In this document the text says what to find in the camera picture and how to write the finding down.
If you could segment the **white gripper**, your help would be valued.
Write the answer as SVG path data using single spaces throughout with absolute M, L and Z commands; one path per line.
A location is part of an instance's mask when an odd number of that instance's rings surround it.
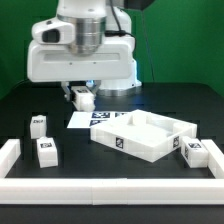
M 94 80 L 96 95 L 100 80 L 129 78 L 132 73 L 133 37 L 106 37 L 90 55 L 73 54 L 67 45 L 41 45 L 32 41 L 28 50 L 27 76 L 32 82 Z M 64 97 L 71 100 L 69 83 L 61 83 Z

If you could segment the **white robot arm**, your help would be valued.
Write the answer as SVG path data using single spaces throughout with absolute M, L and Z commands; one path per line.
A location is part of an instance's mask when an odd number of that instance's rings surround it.
M 94 91 L 122 96 L 140 88 L 128 9 L 154 0 L 59 0 L 56 16 L 32 27 L 27 76 L 59 82 L 93 81 Z

